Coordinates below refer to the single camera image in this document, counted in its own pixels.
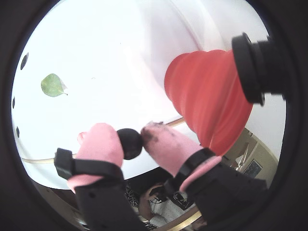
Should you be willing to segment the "pink-covered gripper finger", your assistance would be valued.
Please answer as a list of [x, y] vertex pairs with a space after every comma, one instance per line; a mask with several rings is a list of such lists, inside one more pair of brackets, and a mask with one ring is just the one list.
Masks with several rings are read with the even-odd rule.
[[186, 193], [208, 224], [246, 209], [268, 190], [265, 180], [234, 170], [221, 156], [167, 125], [148, 123], [141, 137], [146, 152], [172, 175], [164, 184], [166, 191]]
[[92, 231], [144, 231], [146, 227], [125, 196], [121, 166], [124, 152], [115, 129], [95, 124], [79, 136], [76, 156], [58, 148], [54, 165], [76, 195], [78, 207]]

